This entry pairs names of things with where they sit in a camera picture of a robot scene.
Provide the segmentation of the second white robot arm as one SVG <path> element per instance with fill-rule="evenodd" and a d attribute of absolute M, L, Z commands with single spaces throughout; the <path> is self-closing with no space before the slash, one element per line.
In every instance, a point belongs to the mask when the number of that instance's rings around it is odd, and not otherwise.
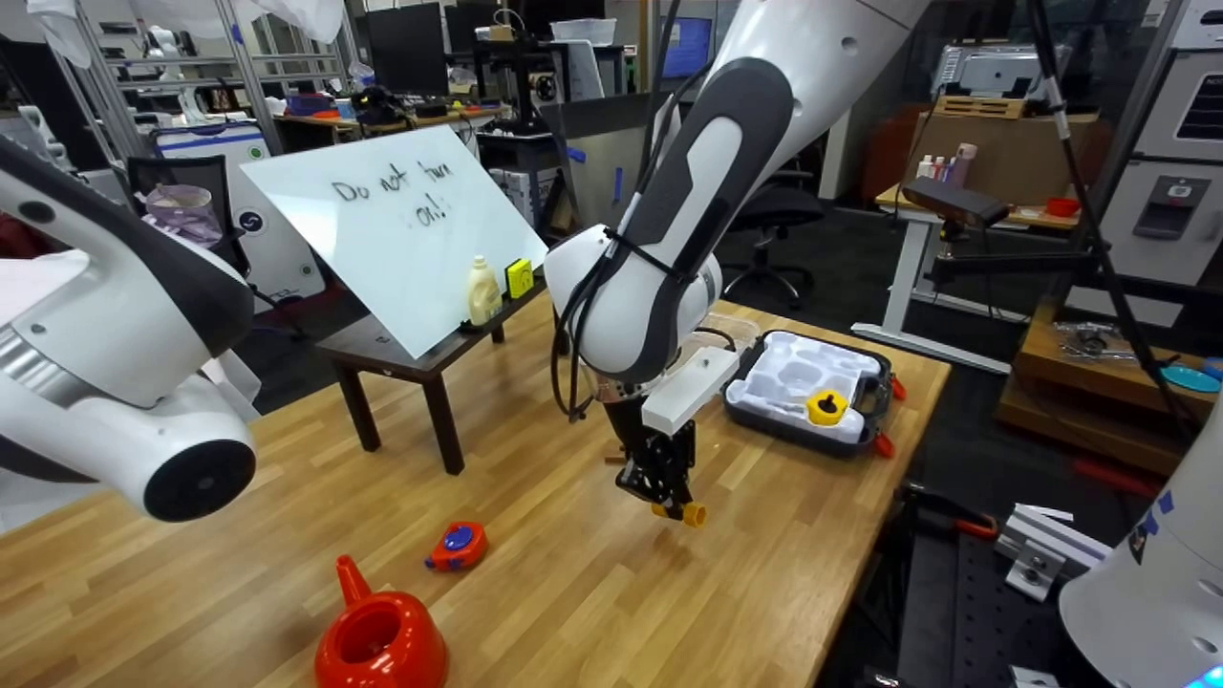
<path fill-rule="evenodd" d="M 615 486 L 691 525 L 695 411 L 729 351 L 690 335 L 718 300 L 718 242 L 762 183 L 822 136 L 910 42 L 934 0 L 743 0 L 681 130 L 611 224 L 543 260 L 569 369 L 598 373 L 622 443 Z"/>

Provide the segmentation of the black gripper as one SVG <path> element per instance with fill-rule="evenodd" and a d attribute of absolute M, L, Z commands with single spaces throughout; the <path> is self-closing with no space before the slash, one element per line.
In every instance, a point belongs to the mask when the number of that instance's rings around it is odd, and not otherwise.
<path fill-rule="evenodd" d="M 690 521 L 690 471 L 695 464 L 695 425 L 685 425 L 677 437 L 654 430 L 641 425 L 638 397 L 607 400 L 603 411 L 622 443 L 622 467 L 615 471 L 615 486 L 638 502 L 663 502 L 663 514 L 669 521 Z"/>

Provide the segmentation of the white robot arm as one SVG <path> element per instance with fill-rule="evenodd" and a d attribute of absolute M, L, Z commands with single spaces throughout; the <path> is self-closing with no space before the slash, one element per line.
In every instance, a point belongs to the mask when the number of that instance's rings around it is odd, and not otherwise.
<path fill-rule="evenodd" d="M 210 363 L 236 368 L 250 283 L 11 136 L 0 209 L 86 253 L 75 278 L 0 325 L 0 464 L 101 481 L 169 525 L 243 497 L 257 476 L 254 400 Z"/>

